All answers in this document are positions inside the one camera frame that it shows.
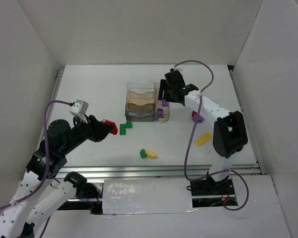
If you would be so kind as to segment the purple square lego brick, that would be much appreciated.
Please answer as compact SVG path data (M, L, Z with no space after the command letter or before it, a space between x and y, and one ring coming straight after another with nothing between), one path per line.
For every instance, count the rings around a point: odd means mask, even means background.
M161 105L162 105L163 107L168 107L168 106L169 106L169 102L166 101L166 100L162 100L162 101L161 101Z

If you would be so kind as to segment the red arch lego brick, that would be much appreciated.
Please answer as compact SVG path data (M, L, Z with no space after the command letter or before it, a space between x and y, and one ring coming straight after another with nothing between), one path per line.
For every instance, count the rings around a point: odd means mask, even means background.
M117 133L118 133L118 128L117 128L115 122L108 120L108 121L106 122L106 124L112 125L112 129L110 130L110 134L117 135Z

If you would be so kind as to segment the purple arch lego brick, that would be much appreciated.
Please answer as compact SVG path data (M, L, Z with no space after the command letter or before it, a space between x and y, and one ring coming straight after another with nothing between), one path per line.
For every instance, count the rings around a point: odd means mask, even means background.
M163 117L163 109L162 108L157 109L156 116L158 119Z

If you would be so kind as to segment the green lego plate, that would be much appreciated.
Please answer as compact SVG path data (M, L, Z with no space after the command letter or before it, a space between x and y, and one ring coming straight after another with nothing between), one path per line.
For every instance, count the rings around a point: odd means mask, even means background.
M126 135L126 129L127 129L127 125L124 124L120 124L119 126L119 134L120 135Z

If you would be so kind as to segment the green square lego brick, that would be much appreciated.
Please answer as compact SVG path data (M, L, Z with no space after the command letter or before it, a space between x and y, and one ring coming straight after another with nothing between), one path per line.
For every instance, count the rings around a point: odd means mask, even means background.
M125 125L126 125L126 128L133 128L133 124L132 124L131 121L127 121L127 122L125 123Z

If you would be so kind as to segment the green round lego piece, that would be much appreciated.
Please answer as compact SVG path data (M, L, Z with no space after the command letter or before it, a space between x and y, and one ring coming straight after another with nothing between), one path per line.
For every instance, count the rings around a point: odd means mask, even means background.
M146 150L145 149L141 149L140 150L140 156L142 159L146 158L147 157L147 154L146 154Z

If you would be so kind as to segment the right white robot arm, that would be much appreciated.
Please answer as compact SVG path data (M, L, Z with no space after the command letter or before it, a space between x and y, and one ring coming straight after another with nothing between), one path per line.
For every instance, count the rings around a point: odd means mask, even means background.
M193 84L186 85L180 71L171 69L165 79L160 81L158 99L179 103L196 112L213 128L213 149L217 158L206 175L211 183L222 183L228 178L232 167L231 156L240 152L248 143L244 118L241 112L230 112L203 95L203 91L213 83L211 81L202 89Z

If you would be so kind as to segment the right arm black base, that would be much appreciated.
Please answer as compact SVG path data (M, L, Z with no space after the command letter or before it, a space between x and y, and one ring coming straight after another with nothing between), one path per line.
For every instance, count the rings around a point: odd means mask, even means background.
M218 182L215 182L212 178L191 181L186 189L194 198L222 198L235 196L232 179L229 177Z

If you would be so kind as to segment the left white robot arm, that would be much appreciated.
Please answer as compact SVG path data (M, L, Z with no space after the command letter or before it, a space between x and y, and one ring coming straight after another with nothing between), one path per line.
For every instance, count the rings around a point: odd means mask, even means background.
M66 155L85 141L100 142L108 134L117 134L115 123L98 121L93 115L74 117L74 126L65 119L44 125L45 139L26 166L23 180L10 203L0 207L0 238L33 237L38 228L67 199L79 195L87 179L71 172L48 197L38 203L44 190L67 163Z

